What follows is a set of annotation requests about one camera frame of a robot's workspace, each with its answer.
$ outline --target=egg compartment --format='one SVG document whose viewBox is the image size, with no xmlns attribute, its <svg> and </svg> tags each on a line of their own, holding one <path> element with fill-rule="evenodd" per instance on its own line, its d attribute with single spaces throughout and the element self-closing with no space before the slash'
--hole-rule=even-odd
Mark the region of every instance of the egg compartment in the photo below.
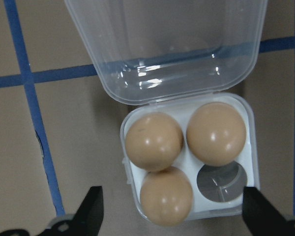
<svg viewBox="0 0 295 236">
<path fill-rule="evenodd" d="M 212 102 L 223 102 L 233 106 L 243 118 L 246 126 L 246 142 L 241 153 L 235 159 L 235 162 L 242 166 L 242 170 L 245 172 L 247 178 L 246 185 L 259 188 L 260 184 L 253 112 L 243 98 L 230 93 L 217 93 L 149 104 L 132 111 L 123 121 L 120 130 L 120 138 L 125 156 L 123 163 L 128 178 L 127 183 L 131 184 L 136 207 L 145 219 L 147 219 L 147 217 L 144 215 L 140 205 L 140 190 L 147 171 L 135 166 L 127 157 L 125 150 L 125 136 L 131 125 L 137 119 L 153 112 L 163 112 L 170 115 L 180 124 L 183 132 L 184 146 L 178 158 L 173 163 L 173 166 L 179 168 L 187 175 L 193 189 L 193 207 L 186 220 L 236 215 L 241 213 L 242 193 L 230 201 L 217 202 L 205 197 L 198 187 L 199 182 L 201 182 L 201 180 L 198 179 L 198 174 L 201 168 L 205 165 L 189 150 L 186 139 L 186 130 L 193 113 L 202 105 Z"/>
</svg>

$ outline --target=tile floor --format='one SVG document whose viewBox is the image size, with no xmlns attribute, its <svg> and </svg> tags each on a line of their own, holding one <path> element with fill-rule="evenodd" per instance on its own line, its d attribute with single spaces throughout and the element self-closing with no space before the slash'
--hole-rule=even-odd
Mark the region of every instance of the tile floor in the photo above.
<svg viewBox="0 0 295 236">
<path fill-rule="evenodd" d="M 32 71 L 91 63 L 62 1 L 16 2 Z M 263 40 L 293 35 L 294 1 L 270 0 Z M 286 214 L 293 212 L 294 69 L 294 50 L 260 54 L 233 89 L 255 113 L 262 192 Z M 12 74 L 19 69 L 0 1 L 0 76 Z M 128 108 L 105 93 L 98 77 L 40 83 L 36 92 L 66 212 L 75 212 L 90 186 L 103 186 L 99 235 L 250 235 L 240 216 L 161 228 L 139 215 L 121 163 L 119 127 Z M 24 90 L 0 88 L 0 231 L 35 235 L 53 217 Z"/>
</svg>

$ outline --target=clear plastic lid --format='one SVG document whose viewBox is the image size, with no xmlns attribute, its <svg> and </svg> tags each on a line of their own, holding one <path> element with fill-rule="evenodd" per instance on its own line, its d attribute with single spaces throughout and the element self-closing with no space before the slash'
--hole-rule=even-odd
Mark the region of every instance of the clear plastic lid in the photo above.
<svg viewBox="0 0 295 236">
<path fill-rule="evenodd" d="M 66 0 L 104 89 L 141 105 L 230 88 L 253 69 L 266 0 Z"/>
</svg>

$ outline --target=plastic egg container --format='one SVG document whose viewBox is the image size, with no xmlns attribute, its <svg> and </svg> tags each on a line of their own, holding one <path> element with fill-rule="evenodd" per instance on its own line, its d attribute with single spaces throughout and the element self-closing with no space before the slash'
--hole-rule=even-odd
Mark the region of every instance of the plastic egg container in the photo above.
<svg viewBox="0 0 295 236">
<path fill-rule="evenodd" d="M 259 187 L 253 114 L 239 96 L 214 92 L 238 84 L 254 68 L 267 0 L 65 2 L 107 94 L 124 104 L 144 105 L 127 116 L 120 132 L 139 212 L 143 215 L 139 194 L 147 173 L 129 161 L 124 139 L 137 119 L 164 112 L 184 135 L 173 166 L 188 176 L 193 188 L 188 219 L 241 213 L 242 186 Z M 233 106 L 247 131 L 236 162 L 222 168 L 204 166 L 186 142 L 193 112 L 216 101 Z M 213 180 L 218 188 L 211 186 Z"/>
<path fill-rule="evenodd" d="M 202 105 L 211 102 L 223 102 L 233 106 L 246 125 L 246 142 L 235 162 L 216 168 L 205 166 L 203 162 L 197 159 L 189 150 L 186 139 L 186 130 L 192 114 Z M 170 115 L 180 124 L 183 132 L 184 146 L 173 166 L 182 170 L 192 185 L 194 202 L 187 219 L 241 213 L 243 187 L 259 187 L 255 126 L 253 113 L 249 105 L 237 95 L 219 93 L 143 106 L 126 117 L 120 130 L 125 155 L 123 163 L 127 173 L 127 183 L 132 186 L 136 207 L 144 218 L 146 216 L 140 205 L 140 190 L 147 171 L 138 168 L 129 160 L 124 143 L 131 125 L 142 116 L 153 112 L 163 112 Z M 214 181 L 218 185 L 216 188 L 212 186 Z"/>
</svg>

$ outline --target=brown egg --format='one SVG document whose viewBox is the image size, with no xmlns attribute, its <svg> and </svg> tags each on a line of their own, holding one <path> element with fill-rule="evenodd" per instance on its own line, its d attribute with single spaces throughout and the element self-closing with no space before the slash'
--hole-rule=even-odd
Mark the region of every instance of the brown egg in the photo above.
<svg viewBox="0 0 295 236">
<path fill-rule="evenodd" d="M 189 214 L 193 192 L 187 176 L 175 167 L 148 173 L 140 191 L 144 214 L 154 224 L 174 226 Z"/>
<path fill-rule="evenodd" d="M 242 151 L 246 126 L 234 107 L 222 102 L 205 104 L 192 115 L 187 142 L 192 153 L 211 166 L 231 163 Z"/>
<path fill-rule="evenodd" d="M 179 124 L 165 113 L 151 113 L 138 119 L 125 139 L 129 159 L 147 171 L 160 171 L 171 166 L 182 146 Z"/>
</svg>

